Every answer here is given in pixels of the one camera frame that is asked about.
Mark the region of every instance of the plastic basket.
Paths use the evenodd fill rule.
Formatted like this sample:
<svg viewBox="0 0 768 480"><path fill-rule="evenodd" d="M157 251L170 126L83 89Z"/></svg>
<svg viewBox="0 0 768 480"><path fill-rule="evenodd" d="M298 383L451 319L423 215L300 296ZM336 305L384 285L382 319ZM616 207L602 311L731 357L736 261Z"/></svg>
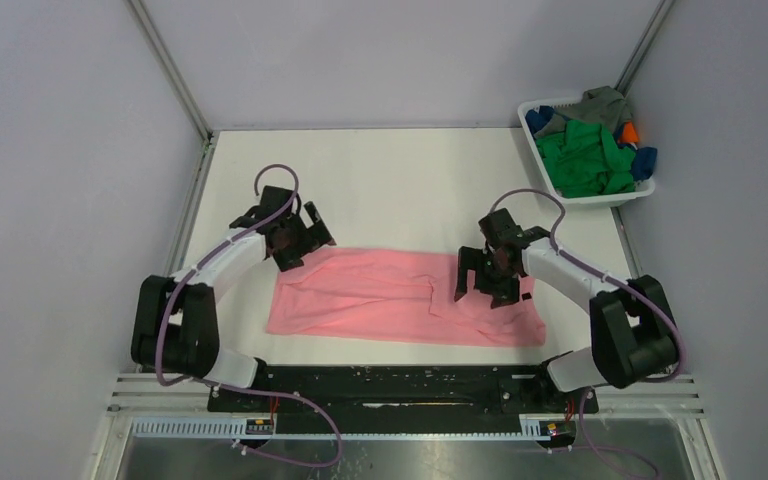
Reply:
<svg viewBox="0 0 768 480"><path fill-rule="evenodd" d="M580 101L581 97L535 100L533 102L525 102L517 109L517 113L519 114L519 123L522 125L523 130L525 130L525 137L528 139L528 146L531 149L534 162L537 164L537 168L540 170L540 176L543 180L543 187L546 189L546 191L554 194L561 203L571 208L618 207L629 200L651 195L652 192L655 191L655 181L651 178L637 182L635 184L635 190L629 193L597 195L595 197L566 198L555 190L555 187L552 186L552 180L549 178L549 174L546 172L546 167L543 165L543 158L540 156L540 152L537 151L537 144L534 143L534 137L531 136L531 132L528 131L528 125L525 123L525 114L529 110L535 109L541 105L548 105L550 107L564 107L578 103Z"/></svg>

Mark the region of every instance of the gray floor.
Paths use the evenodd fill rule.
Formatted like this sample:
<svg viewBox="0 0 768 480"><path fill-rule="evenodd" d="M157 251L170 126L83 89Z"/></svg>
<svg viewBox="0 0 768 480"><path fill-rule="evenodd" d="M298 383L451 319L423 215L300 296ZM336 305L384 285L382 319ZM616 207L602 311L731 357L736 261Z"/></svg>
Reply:
<svg viewBox="0 0 768 480"><path fill-rule="evenodd" d="M692 478L681 438L667 420L587 422L600 445L632 448L648 457L663 478ZM312 470L241 457L227 441L134 438L120 480L140 479L619 479L589 451L547 455L533 442L350 441L339 464ZM331 442L273 441L261 447L300 460L327 460ZM651 470L627 456L612 457L639 475Z"/></svg>

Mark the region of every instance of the navy blue cloth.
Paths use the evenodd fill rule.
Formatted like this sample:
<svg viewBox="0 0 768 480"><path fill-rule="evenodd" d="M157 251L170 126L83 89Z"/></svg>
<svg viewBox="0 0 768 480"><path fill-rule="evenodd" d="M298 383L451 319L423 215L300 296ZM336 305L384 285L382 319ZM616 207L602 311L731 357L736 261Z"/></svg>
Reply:
<svg viewBox="0 0 768 480"><path fill-rule="evenodd" d="M543 130L543 127L552 119L555 109L546 105L541 105L537 111L529 110L525 113L525 124L528 125L528 131L532 135Z"/></svg>
<svg viewBox="0 0 768 480"><path fill-rule="evenodd" d="M631 176L634 181L648 180L655 173L655 162L658 160L658 149L643 147L637 150L637 155L631 162Z"/></svg>

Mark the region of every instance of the pink towel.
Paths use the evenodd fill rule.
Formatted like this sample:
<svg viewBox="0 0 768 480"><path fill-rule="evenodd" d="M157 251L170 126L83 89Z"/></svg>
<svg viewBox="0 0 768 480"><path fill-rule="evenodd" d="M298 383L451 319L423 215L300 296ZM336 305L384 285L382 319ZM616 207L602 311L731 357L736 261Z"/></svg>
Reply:
<svg viewBox="0 0 768 480"><path fill-rule="evenodd" d="M268 333L474 346L546 341L532 301L491 310L490 296L470 290L455 303L456 255L321 248L304 262L278 275ZM521 293L533 285L526 277Z"/></svg>

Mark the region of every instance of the white wall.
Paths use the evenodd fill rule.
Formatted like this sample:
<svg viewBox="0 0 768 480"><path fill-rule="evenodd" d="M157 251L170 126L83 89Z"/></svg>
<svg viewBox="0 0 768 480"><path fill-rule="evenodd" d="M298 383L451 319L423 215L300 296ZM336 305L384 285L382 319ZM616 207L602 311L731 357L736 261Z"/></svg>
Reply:
<svg viewBox="0 0 768 480"><path fill-rule="evenodd" d="M80 475L198 150L124 2L0 1L0 479Z"/></svg>
<svg viewBox="0 0 768 480"><path fill-rule="evenodd" d="M660 154L628 230L667 287L729 478L768 478L768 2L678 2L631 99Z"/></svg>
<svg viewBox="0 0 768 480"><path fill-rule="evenodd" d="M214 129L509 126L619 79L658 0L147 0Z"/></svg>

